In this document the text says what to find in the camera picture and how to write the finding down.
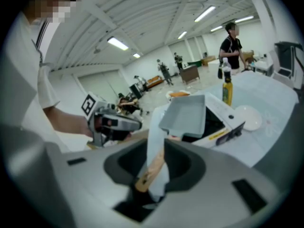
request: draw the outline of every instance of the wooden table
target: wooden table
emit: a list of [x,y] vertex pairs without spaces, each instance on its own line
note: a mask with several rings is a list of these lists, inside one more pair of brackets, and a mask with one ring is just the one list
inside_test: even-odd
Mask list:
[[185,82],[186,84],[189,81],[196,79],[197,77],[200,78],[197,66],[190,66],[185,69],[182,69],[180,71],[180,76],[181,76],[183,82]]

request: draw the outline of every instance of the bottle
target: bottle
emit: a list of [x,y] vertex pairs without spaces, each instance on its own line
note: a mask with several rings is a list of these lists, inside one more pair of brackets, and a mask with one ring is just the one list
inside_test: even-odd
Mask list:
[[231,83],[231,65],[226,57],[223,58],[223,72],[225,77],[225,82],[223,83],[223,102],[231,106],[233,92],[233,85]]

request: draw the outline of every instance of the green object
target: green object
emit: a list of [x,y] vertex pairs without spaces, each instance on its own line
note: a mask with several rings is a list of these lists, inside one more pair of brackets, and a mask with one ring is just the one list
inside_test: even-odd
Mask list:
[[188,65],[189,65],[189,66],[190,66],[190,65],[195,65],[195,66],[197,66],[197,67],[202,66],[202,65],[201,65],[201,61],[191,62],[191,63],[188,63]]

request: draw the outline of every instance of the black slot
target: black slot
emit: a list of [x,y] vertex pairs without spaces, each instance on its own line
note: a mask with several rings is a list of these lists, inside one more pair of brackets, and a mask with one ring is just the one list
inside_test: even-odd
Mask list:
[[77,164],[80,164],[82,162],[86,162],[86,159],[81,157],[81,158],[77,158],[77,159],[67,161],[68,165],[77,165]]
[[245,179],[233,181],[232,185],[236,188],[252,214],[258,212],[261,208],[266,206],[266,201]]

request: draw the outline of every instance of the ceiling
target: ceiling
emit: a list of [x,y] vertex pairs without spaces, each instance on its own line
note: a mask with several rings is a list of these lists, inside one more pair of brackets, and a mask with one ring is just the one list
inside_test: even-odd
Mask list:
[[[194,22],[206,8],[216,9]],[[251,0],[82,0],[61,23],[49,46],[55,70],[94,64],[127,65],[163,45],[209,33],[232,19],[257,15]],[[107,43],[115,36],[129,49]]]

